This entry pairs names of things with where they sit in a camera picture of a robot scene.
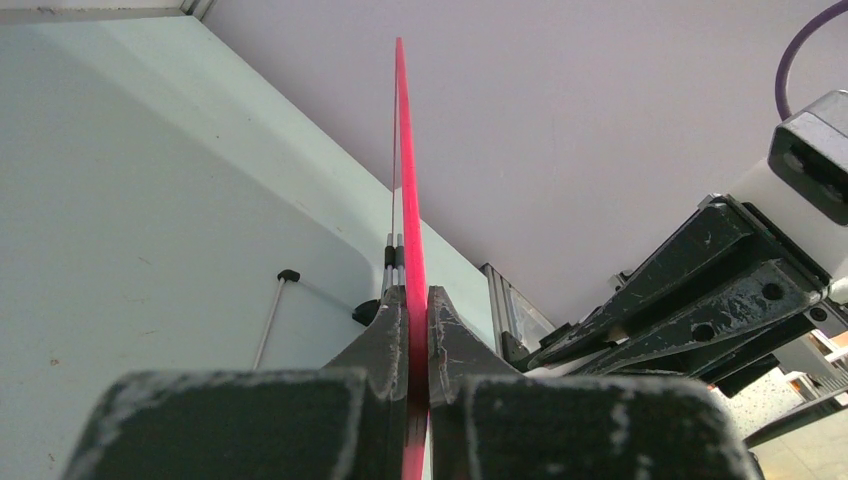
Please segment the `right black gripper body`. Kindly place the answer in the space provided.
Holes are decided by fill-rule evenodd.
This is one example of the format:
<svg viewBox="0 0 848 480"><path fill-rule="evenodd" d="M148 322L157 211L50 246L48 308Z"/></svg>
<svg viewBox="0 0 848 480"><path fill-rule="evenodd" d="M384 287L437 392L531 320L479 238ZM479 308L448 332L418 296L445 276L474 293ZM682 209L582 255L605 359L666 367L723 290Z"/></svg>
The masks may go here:
<svg viewBox="0 0 848 480"><path fill-rule="evenodd" d="M716 196L603 305L514 361L522 372L671 375L750 383L810 332L832 277L749 202Z"/></svg>

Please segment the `pink framed whiteboard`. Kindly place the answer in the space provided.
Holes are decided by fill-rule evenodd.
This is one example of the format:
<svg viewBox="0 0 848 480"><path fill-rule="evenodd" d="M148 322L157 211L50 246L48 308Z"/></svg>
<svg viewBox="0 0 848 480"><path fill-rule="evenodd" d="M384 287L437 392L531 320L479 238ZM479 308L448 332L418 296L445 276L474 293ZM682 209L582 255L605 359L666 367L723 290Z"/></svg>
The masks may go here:
<svg viewBox="0 0 848 480"><path fill-rule="evenodd" d="M420 479L424 469L429 411L428 285L421 233L405 46L400 37L396 39L395 63L396 124L399 141L409 338L407 434L401 477Z"/></svg>

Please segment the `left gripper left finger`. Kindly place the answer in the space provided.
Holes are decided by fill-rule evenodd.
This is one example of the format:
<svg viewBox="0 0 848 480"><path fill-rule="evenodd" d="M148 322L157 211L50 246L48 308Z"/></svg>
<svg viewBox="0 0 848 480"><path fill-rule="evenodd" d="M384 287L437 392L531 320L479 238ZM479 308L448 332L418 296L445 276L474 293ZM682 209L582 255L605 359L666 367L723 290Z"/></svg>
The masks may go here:
<svg viewBox="0 0 848 480"><path fill-rule="evenodd" d="M132 372L93 408L66 479L398 479L405 292L318 369Z"/></svg>

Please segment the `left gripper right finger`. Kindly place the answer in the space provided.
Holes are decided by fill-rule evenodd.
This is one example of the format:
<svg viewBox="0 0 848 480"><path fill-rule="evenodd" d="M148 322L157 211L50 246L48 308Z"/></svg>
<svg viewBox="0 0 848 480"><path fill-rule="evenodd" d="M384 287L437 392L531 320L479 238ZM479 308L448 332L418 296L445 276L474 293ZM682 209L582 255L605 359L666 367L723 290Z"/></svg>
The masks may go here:
<svg viewBox="0 0 848 480"><path fill-rule="evenodd" d="M755 479L758 465L702 383L667 376L533 378L428 295L436 479Z"/></svg>

